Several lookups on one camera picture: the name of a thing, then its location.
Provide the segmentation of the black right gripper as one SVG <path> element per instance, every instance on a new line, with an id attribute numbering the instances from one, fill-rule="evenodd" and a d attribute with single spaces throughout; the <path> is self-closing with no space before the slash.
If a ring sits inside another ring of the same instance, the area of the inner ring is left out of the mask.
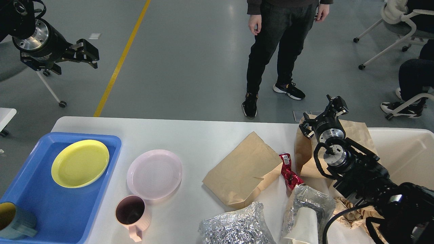
<path id="1" fill-rule="evenodd" d="M 304 113 L 299 124 L 299 129 L 306 138 L 316 137 L 319 143 L 331 143 L 333 140 L 344 140 L 346 137 L 338 117 L 349 113 L 348 106 L 341 96 L 327 95 L 327 99 L 329 103 L 324 110 L 324 115 L 312 119 Z"/>

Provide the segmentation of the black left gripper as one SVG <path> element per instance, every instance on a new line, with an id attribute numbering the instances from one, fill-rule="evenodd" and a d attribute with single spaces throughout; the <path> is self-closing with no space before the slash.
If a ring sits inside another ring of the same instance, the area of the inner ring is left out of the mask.
<path id="1" fill-rule="evenodd" d="M 62 34 L 44 19 L 35 20 L 35 31 L 27 39 L 13 37 L 14 46 L 20 51 L 20 60 L 34 71 L 53 71 L 61 75 L 58 62 L 83 62 L 98 68 L 99 50 L 85 39 L 76 42 L 77 50 L 71 48 Z"/>

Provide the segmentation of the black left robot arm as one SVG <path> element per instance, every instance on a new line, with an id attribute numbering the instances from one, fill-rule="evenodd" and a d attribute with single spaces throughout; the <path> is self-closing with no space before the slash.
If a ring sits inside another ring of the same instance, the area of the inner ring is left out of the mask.
<path id="1" fill-rule="evenodd" d="M 34 71 L 61 75 L 59 62 L 85 62 L 98 68 L 99 50 L 85 39 L 75 44 L 42 17 L 46 6 L 34 8 L 33 0 L 1 1 L 1 39 L 12 37 L 20 51 L 20 60 Z"/>

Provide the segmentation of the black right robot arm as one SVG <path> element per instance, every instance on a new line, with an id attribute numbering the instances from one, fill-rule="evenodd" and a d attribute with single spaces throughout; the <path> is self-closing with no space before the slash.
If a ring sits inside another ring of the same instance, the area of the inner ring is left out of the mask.
<path id="1" fill-rule="evenodd" d="M 390 180 L 388 170 L 369 149 L 348 138 L 338 117 L 348 113 L 341 96 L 331 97 L 324 112 L 311 119 L 306 113 L 299 128 L 308 139 L 316 137 L 313 151 L 316 168 L 327 179 L 335 180 L 334 188 L 354 204 L 328 221 L 322 235 L 333 221 L 346 213 L 373 206 L 381 218 L 367 217 L 368 232 L 381 244 L 373 223 L 389 244 L 432 244 L 434 238 L 433 190 L 411 182 L 400 185 Z"/>

